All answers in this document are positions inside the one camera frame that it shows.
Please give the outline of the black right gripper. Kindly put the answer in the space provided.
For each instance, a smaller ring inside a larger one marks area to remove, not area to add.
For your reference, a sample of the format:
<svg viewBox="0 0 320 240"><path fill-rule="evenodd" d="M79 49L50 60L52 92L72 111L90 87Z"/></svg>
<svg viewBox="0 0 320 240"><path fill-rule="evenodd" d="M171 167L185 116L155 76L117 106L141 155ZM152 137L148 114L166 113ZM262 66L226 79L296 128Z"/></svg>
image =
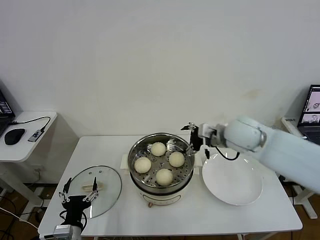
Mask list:
<svg viewBox="0 0 320 240"><path fill-rule="evenodd" d="M186 155L195 155L201 148L201 138L198 136L199 128L193 123L189 122L183 126L181 131L190 131L189 145L184 153Z"/></svg>

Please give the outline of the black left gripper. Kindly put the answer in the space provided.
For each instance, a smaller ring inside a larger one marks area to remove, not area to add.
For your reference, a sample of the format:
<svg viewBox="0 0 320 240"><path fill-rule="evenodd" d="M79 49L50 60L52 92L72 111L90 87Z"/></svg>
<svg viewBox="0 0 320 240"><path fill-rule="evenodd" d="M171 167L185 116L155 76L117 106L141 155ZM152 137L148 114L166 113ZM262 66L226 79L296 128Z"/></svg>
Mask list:
<svg viewBox="0 0 320 240"><path fill-rule="evenodd" d="M91 206L91 202L99 196L97 178L94 178L92 185L83 186L83 191L87 195L74 195L68 197L72 178L64 184L62 191L58 193L62 206L66 210L66 215L62 225L71 225L76 227L83 227L82 216L85 209Z"/></svg>

